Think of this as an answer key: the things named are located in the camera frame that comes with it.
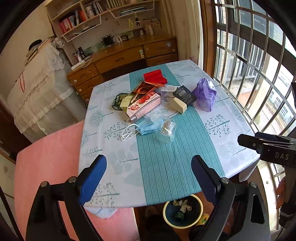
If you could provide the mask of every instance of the red string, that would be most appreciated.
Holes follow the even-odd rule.
[[[21,87],[21,89],[22,89],[22,92],[24,93],[24,92],[25,92],[24,72],[22,72],[22,73],[20,74],[19,78],[20,78],[20,87]]]

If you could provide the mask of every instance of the purple bag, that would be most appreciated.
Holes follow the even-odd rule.
[[[208,81],[207,78],[202,78],[198,81],[192,93],[196,96],[196,100],[193,103],[196,108],[207,112],[212,110],[217,91],[211,81]]]

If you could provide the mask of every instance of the window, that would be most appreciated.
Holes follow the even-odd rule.
[[[214,80],[254,132],[287,136],[296,127],[291,88],[296,80],[295,49],[253,0],[215,2],[219,35]],[[284,168],[271,164],[271,170],[278,186]]]

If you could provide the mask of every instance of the person's hand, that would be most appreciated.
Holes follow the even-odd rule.
[[[278,188],[276,189],[276,195],[279,195],[276,201],[276,209],[280,209],[280,207],[284,204],[286,194],[286,177],[284,177],[280,183]]]

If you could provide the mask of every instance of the pink table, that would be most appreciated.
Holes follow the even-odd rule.
[[[15,169],[15,214],[24,238],[40,183],[45,180],[50,184],[63,183],[69,177],[78,175],[82,129],[83,121],[46,136],[19,152]],[[70,237],[78,240],[65,204],[61,202],[60,207]],[[132,208],[118,209],[110,219],[87,214],[104,241],[139,240]]]

